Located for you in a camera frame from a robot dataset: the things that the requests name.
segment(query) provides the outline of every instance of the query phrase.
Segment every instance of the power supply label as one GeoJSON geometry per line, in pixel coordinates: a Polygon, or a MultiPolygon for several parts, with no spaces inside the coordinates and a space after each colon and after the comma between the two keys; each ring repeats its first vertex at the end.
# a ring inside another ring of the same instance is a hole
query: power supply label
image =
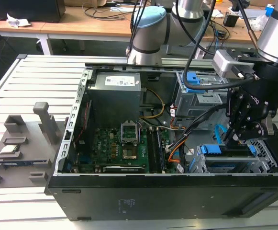
{"type": "Polygon", "coordinates": [[[135,86],[133,76],[107,76],[105,85],[110,86],[135,86]]]}

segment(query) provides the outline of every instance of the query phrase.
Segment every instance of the expansion slot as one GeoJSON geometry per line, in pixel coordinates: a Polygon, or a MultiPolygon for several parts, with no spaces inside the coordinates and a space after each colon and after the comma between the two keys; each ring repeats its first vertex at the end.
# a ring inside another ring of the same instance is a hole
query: expansion slot
{"type": "Polygon", "coordinates": [[[165,164],[159,130],[148,129],[146,132],[146,136],[149,172],[162,173],[165,169],[165,164]]]}

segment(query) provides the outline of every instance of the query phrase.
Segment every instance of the black computer case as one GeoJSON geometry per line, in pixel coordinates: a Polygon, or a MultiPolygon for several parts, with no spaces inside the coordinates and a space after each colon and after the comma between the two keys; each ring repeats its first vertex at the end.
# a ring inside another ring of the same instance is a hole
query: black computer case
{"type": "Polygon", "coordinates": [[[64,0],[0,0],[0,21],[9,14],[30,22],[58,23],[65,11],[64,0]]]}

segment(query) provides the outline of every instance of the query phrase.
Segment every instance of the wooden desk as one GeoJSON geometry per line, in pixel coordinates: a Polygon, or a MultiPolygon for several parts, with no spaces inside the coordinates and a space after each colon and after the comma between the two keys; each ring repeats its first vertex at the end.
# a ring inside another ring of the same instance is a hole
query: wooden desk
{"type": "MultiPolygon", "coordinates": [[[[99,11],[108,10],[109,8],[100,8],[99,11]]],[[[106,17],[117,15],[120,12],[106,11],[96,13],[97,17],[106,17]]],[[[125,17],[130,20],[131,13],[125,17]]],[[[81,7],[66,7],[66,13],[63,15],[60,23],[45,23],[41,32],[45,34],[68,34],[68,35],[98,35],[98,36],[119,36],[130,37],[130,22],[124,18],[122,21],[100,21],[86,16],[81,7]]]]}
{"type": "MultiPolygon", "coordinates": [[[[228,0],[223,3],[217,3],[215,8],[222,13],[227,11],[231,6],[228,0]]],[[[250,7],[251,9],[260,9],[259,7],[250,7]]],[[[106,11],[104,13],[97,13],[96,16],[104,17],[108,15],[119,14],[119,12],[106,11]]],[[[131,18],[131,13],[125,16],[127,19],[131,18]]],[[[223,18],[214,19],[216,22],[222,24],[223,18]]],[[[239,19],[236,26],[227,27],[230,31],[230,38],[225,41],[225,44],[235,46],[236,44],[251,44],[251,40],[247,33],[245,23],[239,19]]],[[[66,7],[66,13],[62,17],[60,23],[41,23],[32,22],[32,26],[14,28],[9,26],[5,21],[0,21],[0,34],[2,36],[15,37],[31,37],[38,38],[45,55],[52,55],[52,49],[49,39],[73,39],[73,40],[100,40],[100,41],[123,41],[128,42],[131,36],[130,22],[128,20],[122,21],[100,21],[87,17],[81,7],[66,7]]],[[[207,46],[213,40],[213,30],[209,27],[203,40],[202,45],[207,46]]]]}
{"type": "MultiPolygon", "coordinates": [[[[228,0],[224,0],[222,3],[216,3],[215,8],[218,9],[220,12],[225,14],[227,12],[227,8],[230,7],[232,4],[228,0]]],[[[260,7],[257,6],[249,6],[249,9],[256,9],[261,10],[260,7]]],[[[223,25],[224,18],[212,18],[217,23],[223,25]]],[[[230,37],[225,43],[251,43],[250,37],[247,33],[247,29],[244,23],[244,20],[241,18],[238,19],[235,27],[226,27],[230,32],[230,37]]],[[[260,37],[261,31],[255,32],[257,38],[260,37]]],[[[213,40],[213,30],[211,27],[208,27],[205,36],[203,38],[203,41],[212,41],[213,40]]]]}

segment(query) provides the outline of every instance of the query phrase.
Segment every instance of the small chip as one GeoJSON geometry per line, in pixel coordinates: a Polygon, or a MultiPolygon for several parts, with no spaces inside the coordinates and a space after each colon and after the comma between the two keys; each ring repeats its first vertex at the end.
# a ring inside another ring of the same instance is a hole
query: small chip
{"type": "Polygon", "coordinates": [[[0,151],[0,154],[13,154],[16,150],[18,150],[18,145],[6,145],[2,150],[0,151]]]}
{"type": "Polygon", "coordinates": [[[136,146],[123,146],[123,159],[137,159],[137,147],[136,146]]]}

